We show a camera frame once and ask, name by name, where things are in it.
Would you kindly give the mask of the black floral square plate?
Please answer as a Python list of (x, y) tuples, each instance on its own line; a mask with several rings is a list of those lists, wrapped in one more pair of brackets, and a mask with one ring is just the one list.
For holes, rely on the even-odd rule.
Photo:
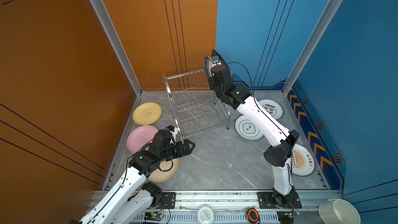
[(223, 81), (232, 82), (233, 77), (229, 66), (227, 65), (224, 58), (215, 50), (212, 51), (210, 61), (208, 62), (208, 77), (211, 78), (218, 73), (223, 76)]

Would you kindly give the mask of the cream round plate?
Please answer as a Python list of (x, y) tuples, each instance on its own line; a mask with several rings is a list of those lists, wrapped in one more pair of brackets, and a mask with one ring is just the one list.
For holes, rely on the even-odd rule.
[(174, 176), (179, 167), (180, 159), (176, 158), (170, 161), (160, 163), (160, 167), (151, 173), (148, 177), (150, 181), (160, 183), (169, 180)]

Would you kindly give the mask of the steel wire dish rack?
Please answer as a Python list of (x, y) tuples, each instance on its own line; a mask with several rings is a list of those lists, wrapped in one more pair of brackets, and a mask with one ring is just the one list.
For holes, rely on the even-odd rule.
[(204, 69), (166, 76), (162, 74), (175, 127), (181, 138), (231, 126), (231, 113), (210, 89)]

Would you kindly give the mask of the white plate green red rim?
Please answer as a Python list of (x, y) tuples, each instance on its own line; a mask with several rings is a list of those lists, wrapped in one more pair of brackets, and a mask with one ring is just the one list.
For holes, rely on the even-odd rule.
[(211, 68), (213, 67), (213, 61), (212, 58), (209, 56), (205, 57), (205, 72), (207, 78), (211, 77)]

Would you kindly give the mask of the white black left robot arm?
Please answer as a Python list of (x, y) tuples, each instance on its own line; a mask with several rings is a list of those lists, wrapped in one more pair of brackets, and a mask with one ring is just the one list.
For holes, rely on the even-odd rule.
[(164, 161), (190, 155), (195, 143), (175, 141), (177, 130), (168, 126), (158, 131), (126, 162), (126, 169), (107, 195), (80, 220), (71, 224), (128, 224), (145, 209), (160, 204), (162, 189), (147, 178)]

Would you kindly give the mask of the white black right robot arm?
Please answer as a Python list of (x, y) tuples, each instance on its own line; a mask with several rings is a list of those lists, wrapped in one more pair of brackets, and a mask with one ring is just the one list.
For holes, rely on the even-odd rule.
[(291, 157), (299, 133), (276, 121), (247, 87), (235, 85), (228, 65), (206, 65), (205, 71), (210, 89), (217, 98), (248, 118), (269, 142), (270, 147), (264, 152), (264, 158), (273, 170), (274, 204), (279, 208), (292, 207), (296, 190), (292, 183)]

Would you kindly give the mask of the pink round plate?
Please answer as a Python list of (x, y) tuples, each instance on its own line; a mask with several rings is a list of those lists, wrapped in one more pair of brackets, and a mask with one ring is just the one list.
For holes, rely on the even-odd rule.
[(150, 143), (157, 132), (158, 129), (152, 125), (142, 125), (136, 128), (127, 138), (127, 149), (131, 153), (136, 153), (145, 144)]

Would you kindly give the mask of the white plate green quatrefoil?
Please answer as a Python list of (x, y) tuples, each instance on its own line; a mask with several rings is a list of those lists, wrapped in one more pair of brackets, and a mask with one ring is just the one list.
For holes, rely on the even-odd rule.
[(264, 137), (262, 132), (244, 115), (239, 116), (234, 123), (237, 134), (248, 141), (257, 141)]

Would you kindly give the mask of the white plate black characters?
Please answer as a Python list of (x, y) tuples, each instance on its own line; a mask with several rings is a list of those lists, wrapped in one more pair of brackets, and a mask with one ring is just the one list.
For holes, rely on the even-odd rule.
[(284, 115), (283, 107), (275, 100), (261, 99), (260, 105), (276, 120), (279, 120)]

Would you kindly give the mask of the white round lid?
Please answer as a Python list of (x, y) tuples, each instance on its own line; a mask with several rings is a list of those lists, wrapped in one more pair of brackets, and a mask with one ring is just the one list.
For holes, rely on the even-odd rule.
[(212, 224), (215, 215), (213, 210), (209, 206), (201, 206), (197, 212), (197, 220), (199, 224)]

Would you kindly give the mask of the green circuit board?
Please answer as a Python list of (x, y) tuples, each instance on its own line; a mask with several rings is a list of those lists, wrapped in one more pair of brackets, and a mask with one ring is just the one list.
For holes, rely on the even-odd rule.
[(155, 213), (155, 212), (145, 212), (143, 222), (150, 223), (150, 224), (159, 224), (165, 215), (162, 213)]

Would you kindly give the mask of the orange black tape measure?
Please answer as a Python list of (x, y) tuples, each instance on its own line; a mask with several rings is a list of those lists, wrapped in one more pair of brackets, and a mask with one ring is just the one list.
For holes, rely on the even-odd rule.
[(261, 222), (260, 215), (255, 208), (247, 210), (246, 218), (250, 224), (259, 224)]

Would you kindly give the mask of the white plate orange sunburst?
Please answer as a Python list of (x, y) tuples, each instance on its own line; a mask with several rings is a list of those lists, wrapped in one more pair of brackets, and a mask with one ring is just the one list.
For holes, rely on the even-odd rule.
[(295, 144), (291, 157), (292, 173), (297, 176), (306, 177), (315, 170), (315, 162), (312, 154), (300, 144)]

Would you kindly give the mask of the white bucket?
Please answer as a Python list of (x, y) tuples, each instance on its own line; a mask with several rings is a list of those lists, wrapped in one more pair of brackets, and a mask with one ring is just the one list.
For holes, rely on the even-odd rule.
[(325, 224), (361, 224), (357, 209), (342, 199), (321, 204), (318, 213)]

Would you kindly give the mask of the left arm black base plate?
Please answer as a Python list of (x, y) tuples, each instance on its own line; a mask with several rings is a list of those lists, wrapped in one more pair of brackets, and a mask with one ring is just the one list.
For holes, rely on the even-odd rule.
[(164, 205), (169, 209), (174, 209), (176, 194), (174, 192), (162, 192), (157, 196), (152, 196), (146, 190), (140, 190), (129, 202), (129, 206), (134, 209), (145, 210), (148, 208), (162, 208)]

